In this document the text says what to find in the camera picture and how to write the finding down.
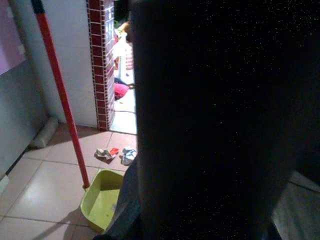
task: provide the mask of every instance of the wall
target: wall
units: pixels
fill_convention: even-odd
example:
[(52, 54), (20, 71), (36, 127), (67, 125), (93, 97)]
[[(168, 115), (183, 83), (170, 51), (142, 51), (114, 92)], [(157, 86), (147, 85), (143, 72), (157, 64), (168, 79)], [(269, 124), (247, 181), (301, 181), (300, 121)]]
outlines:
[(25, 150), (47, 120), (29, 61), (0, 75), (0, 172)]
[[(75, 122), (97, 126), (85, 0), (43, 0)], [(65, 122), (54, 76), (31, 0), (11, 0), (34, 61), (48, 113)]]
[(0, 179), (47, 120), (7, 0), (0, 2)]

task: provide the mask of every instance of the debris on floor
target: debris on floor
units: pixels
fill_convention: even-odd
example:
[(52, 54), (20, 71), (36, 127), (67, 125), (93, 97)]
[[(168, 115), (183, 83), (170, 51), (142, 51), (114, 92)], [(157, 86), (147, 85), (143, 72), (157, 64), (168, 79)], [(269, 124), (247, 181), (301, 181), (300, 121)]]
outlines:
[(132, 147), (125, 147), (123, 150), (123, 156), (121, 158), (121, 164), (128, 166), (130, 165), (137, 156), (137, 151)]
[(100, 148), (97, 148), (94, 156), (99, 160), (103, 159), (105, 161), (111, 161), (115, 159), (118, 153), (119, 153), (119, 149), (115, 147), (112, 148), (110, 151), (108, 151), (107, 149), (102, 150)]

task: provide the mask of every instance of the floor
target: floor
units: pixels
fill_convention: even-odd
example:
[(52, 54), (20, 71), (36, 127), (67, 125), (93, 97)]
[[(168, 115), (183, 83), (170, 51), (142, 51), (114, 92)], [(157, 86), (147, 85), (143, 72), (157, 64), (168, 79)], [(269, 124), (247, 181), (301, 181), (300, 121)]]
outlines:
[[(114, 76), (118, 76), (118, 71), (114, 71)], [(127, 76), (122, 79), (126, 84), (135, 82), (134, 70), (128, 70)], [(114, 102), (115, 117), (111, 125), (111, 130), (120, 133), (137, 134), (136, 119), (136, 93), (134, 89), (129, 89), (124, 97)]]
[[(90, 179), (101, 168), (125, 173), (128, 167), (119, 156), (107, 164), (94, 153), (97, 148), (137, 149), (136, 135), (90, 127), (78, 127), (78, 134)], [(83, 183), (65, 124), (46, 148), (26, 152), (8, 177), (9, 185), (0, 195), (1, 240), (91, 240), (97, 235), (79, 207)]]

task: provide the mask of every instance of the doorframe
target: doorframe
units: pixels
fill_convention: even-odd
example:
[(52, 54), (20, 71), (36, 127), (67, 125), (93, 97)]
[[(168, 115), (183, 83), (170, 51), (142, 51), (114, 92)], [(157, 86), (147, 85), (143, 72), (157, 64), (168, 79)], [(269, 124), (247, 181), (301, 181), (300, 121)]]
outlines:
[(97, 128), (109, 131), (115, 118), (114, 1), (86, 0)]

